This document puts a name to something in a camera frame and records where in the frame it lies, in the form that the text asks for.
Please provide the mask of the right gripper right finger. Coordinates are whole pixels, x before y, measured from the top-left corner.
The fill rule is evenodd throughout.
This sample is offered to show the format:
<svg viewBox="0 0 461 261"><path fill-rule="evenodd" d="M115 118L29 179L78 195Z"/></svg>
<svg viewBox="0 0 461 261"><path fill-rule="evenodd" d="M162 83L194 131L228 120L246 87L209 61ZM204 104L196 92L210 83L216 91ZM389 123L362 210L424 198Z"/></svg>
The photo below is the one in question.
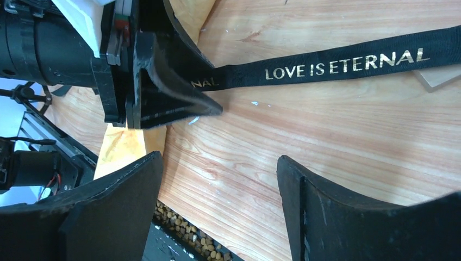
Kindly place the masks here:
<svg viewBox="0 0 461 261"><path fill-rule="evenodd" d="M460 260L460 192L405 207L288 156L278 159L276 174L293 260Z"/></svg>

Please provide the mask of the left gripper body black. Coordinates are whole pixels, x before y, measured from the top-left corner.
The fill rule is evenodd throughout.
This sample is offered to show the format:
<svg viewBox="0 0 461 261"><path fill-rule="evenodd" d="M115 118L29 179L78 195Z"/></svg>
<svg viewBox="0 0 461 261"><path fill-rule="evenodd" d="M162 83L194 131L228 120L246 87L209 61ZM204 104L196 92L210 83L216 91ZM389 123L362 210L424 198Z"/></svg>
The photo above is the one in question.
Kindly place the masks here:
<svg viewBox="0 0 461 261"><path fill-rule="evenodd" d="M105 122L139 128L134 50L139 1L98 6L86 41L58 1L1 1L1 77L94 89Z"/></svg>

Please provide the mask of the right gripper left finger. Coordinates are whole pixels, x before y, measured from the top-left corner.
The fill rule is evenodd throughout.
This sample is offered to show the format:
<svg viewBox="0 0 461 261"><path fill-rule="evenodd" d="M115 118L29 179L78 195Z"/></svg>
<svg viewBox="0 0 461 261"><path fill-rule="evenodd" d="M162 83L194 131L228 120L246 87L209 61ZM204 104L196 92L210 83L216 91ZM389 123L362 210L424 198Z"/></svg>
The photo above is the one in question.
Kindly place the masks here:
<svg viewBox="0 0 461 261"><path fill-rule="evenodd" d="M1 208L1 260L141 260L163 176L152 152L35 204Z"/></svg>

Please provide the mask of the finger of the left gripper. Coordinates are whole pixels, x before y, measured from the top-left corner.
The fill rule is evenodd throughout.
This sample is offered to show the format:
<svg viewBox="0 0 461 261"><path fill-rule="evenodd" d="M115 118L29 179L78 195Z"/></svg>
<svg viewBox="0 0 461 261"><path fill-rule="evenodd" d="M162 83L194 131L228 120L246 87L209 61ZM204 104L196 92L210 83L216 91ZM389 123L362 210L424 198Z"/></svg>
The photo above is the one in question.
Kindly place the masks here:
<svg viewBox="0 0 461 261"><path fill-rule="evenodd" d="M190 38L183 41L177 34L139 32L138 128L220 115L223 107L187 79L211 68Z"/></svg>
<svg viewBox="0 0 461 261"><path fill-rule="evenodd" d="M140 32L155 35L169 67L176 71L214 68L179 22L170 1L140 1L138 25Z"/></svg>

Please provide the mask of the flower bouquet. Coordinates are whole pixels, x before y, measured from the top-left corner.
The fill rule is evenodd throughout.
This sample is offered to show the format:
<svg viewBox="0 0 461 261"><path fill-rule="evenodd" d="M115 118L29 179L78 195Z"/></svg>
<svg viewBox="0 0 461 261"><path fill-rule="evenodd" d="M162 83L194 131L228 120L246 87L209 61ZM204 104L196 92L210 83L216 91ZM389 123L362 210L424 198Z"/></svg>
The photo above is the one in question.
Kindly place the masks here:
<svg viewBox="0 0 461 261"><path fill-rule="evenodd" d="M182 0L170 3L182 27L197 44L201 29L215 0ZM163 153L166 131L166 127L131 130L108 125L98 155L94 179L117 171L150 152Z"/></svg>

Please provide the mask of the black ribbon with gold text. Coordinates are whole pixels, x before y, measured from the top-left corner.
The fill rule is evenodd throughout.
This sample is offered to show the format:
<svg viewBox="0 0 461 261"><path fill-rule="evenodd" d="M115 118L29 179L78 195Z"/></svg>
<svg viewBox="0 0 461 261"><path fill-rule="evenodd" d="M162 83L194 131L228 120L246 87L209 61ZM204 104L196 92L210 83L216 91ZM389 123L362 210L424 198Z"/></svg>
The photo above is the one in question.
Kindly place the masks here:
<svg viewBox="0 0 461 261"><path fill-rule="evenodd" d="M202 91L214 91L358 79L456 64L460 64L460 26L199 70L185 79Z"/></svg>

